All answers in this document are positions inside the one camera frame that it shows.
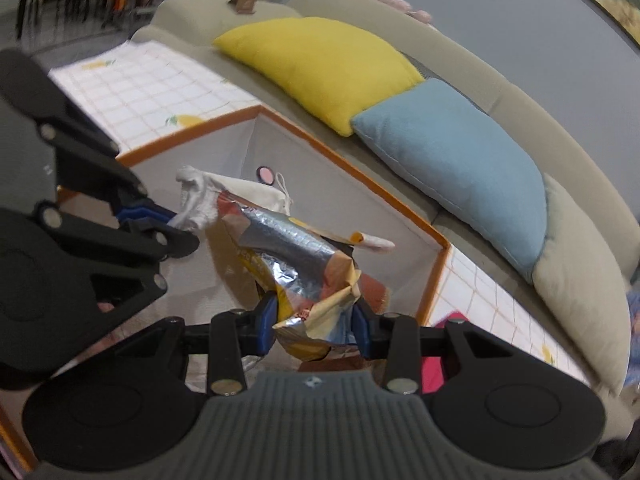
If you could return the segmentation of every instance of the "sofa cushion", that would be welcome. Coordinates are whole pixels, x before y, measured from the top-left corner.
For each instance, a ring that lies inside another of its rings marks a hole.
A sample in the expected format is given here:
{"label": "sofa cushion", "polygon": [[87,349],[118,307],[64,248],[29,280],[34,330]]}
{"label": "sofa cushion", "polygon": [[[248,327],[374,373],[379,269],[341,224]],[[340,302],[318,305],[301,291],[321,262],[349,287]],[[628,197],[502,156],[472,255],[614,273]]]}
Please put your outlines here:
{"label": "sofa cushion", "polygon": [[397,174],[471,225],[530,280],[546,232],[542,176],[492,118],[429,79],[352,124]]}
{"label": "sofa cushion", "polygon": [[602,381],[619,394],[631,339],[625,281],[593,221],[551,176],[544,180],[548,229],[534,286]]}
{"label": "sofa cushion", "polygon": [[214,45],[277,83],[345,137],[353,133],[355,114],[424,80],[386,41],[325,18],[243,25]]}

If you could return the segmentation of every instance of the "gray rubber grip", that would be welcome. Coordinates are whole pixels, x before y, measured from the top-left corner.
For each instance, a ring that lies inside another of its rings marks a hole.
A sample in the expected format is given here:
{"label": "gray rubber grip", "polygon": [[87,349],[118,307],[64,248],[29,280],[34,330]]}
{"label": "gray rubber grip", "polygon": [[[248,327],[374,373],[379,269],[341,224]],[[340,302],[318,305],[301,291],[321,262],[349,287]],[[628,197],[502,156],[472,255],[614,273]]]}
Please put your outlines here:
{"label": "gray rubber grip", "polygon": [[480,462],[440,433],[417,396],[382,390],[366,371],[263,372],[249,391],[209,399],[187,437],[151,462],[108,474],[69,472],[45,463],[28,478],[609,479],[588,459],[541,472]]}

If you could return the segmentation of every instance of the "blue pillow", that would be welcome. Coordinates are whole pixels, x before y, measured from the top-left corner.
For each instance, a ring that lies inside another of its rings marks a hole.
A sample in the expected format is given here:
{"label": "blue pillow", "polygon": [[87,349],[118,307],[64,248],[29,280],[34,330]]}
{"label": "blue pillow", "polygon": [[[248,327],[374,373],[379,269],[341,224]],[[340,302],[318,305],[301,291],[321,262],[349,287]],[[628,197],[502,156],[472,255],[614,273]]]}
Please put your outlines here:
{"label": "blue pillow", "polygon": [[531,283],[546,233],[542,175],[488,115],[438,79],[351,120],[399,176],[471,225]]}

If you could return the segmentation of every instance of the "sofa armrest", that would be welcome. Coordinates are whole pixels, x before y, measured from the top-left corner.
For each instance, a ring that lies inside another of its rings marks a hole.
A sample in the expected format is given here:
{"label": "sofa armrest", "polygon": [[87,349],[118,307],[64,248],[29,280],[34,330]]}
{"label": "sofa armrest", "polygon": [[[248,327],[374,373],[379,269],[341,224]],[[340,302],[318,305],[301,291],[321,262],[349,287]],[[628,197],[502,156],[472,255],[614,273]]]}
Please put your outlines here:
{"label": "sofa armrest", "polygon": [[236,14],[229,0],[165,0],[151,21],[155,27],[196,46],[210,46],[220,34],[245,23],[299,18],[290,7],[256,2],[253,14]]}

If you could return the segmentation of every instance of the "white cloth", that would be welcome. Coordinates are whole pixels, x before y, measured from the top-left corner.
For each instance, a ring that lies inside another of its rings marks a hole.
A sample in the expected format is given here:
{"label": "white cloth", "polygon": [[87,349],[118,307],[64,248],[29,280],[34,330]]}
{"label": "white cloth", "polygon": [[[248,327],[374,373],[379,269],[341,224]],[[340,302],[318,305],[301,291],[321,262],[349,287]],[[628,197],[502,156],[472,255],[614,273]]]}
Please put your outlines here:
{"label": "white cloth", "polygon": [[288,196],[266,184],[207,173],[191,166],[180,168],[175,178],[182,183],[181,208],[169,225],[178,229],[197,232],[213,225],[218,218],[216,201],[224,190],[270,211],[289,215]]}

